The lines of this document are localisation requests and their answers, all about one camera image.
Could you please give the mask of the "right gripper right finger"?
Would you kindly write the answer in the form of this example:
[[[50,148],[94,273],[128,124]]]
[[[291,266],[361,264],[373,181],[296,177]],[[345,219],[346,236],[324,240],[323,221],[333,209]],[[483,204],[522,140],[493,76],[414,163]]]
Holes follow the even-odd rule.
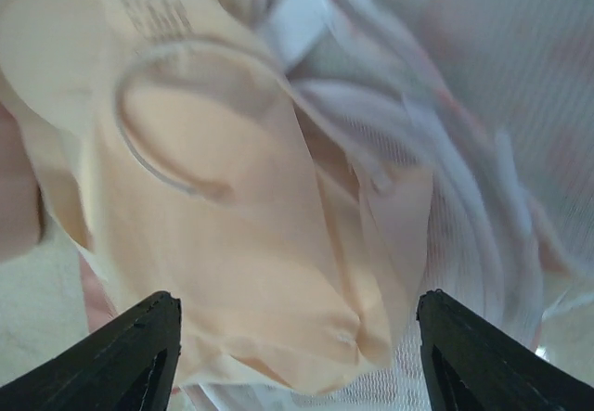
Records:
[[[591,410],[593,388],[529,351],[442,290],[419,299],[433,410]]]

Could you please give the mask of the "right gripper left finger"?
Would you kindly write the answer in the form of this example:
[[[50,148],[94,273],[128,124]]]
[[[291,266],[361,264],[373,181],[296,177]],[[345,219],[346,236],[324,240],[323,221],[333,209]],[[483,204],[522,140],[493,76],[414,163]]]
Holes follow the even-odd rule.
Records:
[[[1,387],[3,410],[165,410],[181,350],[181,301],[158,291]]]

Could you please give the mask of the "beige bra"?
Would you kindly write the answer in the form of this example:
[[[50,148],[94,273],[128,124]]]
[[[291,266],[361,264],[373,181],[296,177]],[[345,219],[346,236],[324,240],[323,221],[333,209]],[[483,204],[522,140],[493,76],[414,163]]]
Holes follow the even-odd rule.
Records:
[[[322,395],[394,365],[433,175],[300,95],[252,1],[1,0],[6,103],[114,310],[182,299],[180,384]]]

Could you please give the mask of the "floral bra laundry bag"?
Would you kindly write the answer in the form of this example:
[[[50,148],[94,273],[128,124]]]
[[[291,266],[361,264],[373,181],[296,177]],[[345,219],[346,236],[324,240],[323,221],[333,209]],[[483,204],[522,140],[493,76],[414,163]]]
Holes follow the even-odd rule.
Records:
[[[514,339],[536,338],[542,274],[593,270],[593,81],[565,76],[573,0],[185,0],[200,78],[242,114],[294,121],[299,149],[208,135],[223,210],[302,250],[328,212],[379,285],[386,369],[320,389],[232,378],[199,410],[427,410],[413,297],[445,289]]]

